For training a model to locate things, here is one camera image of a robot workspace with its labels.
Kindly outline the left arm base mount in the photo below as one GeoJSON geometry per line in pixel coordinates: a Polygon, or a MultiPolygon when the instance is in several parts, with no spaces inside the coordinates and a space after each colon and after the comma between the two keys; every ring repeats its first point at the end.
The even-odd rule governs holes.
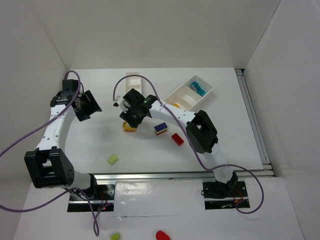
{"type": "MultiPolygon", "coordinates": [[[[114,211],[115,190],[115,183],[107,183],[98,184],[93,193],[85,191],[94,212],[114,211]]],[[[77,192],[70,194],[67,207],[68,213],[84,213],[90,211],[88,201],[82,193],[77,192]]]]}

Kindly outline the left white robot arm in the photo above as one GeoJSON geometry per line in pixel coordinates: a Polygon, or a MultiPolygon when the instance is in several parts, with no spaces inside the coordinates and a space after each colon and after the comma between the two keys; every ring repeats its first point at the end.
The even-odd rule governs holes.
{"type": "Polygon", "coordinates": [[[24,161],[35,188],[77,188],[93,199],[98,193],[96,178],[76,171],[65,154],[72,121],[83,122],[101,112],[91,91],[77,93],[80,88],[76,79],[62,81],[62,90],[50,101],[50,123],[35,150],[25,153],[24,161]]]}

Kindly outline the small cyan lego brick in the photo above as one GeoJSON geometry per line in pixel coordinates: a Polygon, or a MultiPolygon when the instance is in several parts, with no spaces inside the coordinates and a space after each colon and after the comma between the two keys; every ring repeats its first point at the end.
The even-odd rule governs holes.
{"type": "Polygon", "coordinates": [[[205,92],[203,89],[198,90],[197,93],[198,93],[201,97],[203,97],[203,96],[206,94],[206,92],[205,92]]]}

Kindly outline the cyan lego stack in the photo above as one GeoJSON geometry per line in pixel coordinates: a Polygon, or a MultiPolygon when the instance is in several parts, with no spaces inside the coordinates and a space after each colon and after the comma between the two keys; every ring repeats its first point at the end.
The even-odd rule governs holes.
{"type": "Polygon", "coordinates": [[[202,90],[202,88],[196,81],[191,82],[189,87],[196,93],[199,93],[202,90]]]}

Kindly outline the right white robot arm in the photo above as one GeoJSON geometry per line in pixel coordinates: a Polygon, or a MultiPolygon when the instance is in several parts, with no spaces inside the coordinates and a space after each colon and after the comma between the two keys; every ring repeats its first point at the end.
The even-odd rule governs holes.
{"type": "Polygon", "coordinates": [[[144,97],[133,88],[124,96],[114,96],[113,105],[121,108],[120,118],[132,128],[137,128],[146,117],[179,127],[200,166],[214,174],[220,191],[234,190],[238,176],[228,166],[219,146],[218,131],[205,111],[187,111],[165,103],[157,95],[144,97]]]}

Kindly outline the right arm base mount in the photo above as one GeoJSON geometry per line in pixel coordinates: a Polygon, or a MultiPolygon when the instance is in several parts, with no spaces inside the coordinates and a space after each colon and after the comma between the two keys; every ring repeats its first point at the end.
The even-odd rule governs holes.
{"type": "Polygon", "coordinates": [[[215,181],[202,183],[201,195],[204,197],[205,210],[224,210],[250,208],[248,192],[244,181],[238,181],[231,192],[224,192],[215,181]]]}

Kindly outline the orange and green lego stack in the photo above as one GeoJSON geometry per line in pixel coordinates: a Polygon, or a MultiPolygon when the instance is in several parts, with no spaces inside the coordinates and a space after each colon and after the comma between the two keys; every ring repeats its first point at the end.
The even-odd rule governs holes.
{"type": "Polygon", "coordinates": [[[122,124],[122,129],[124,132],[126,133],[133,133],[133,132],[136,132],[137,129],[134,128],[134,127],[131,127],[126,121],[123,122],[122,124]]]}

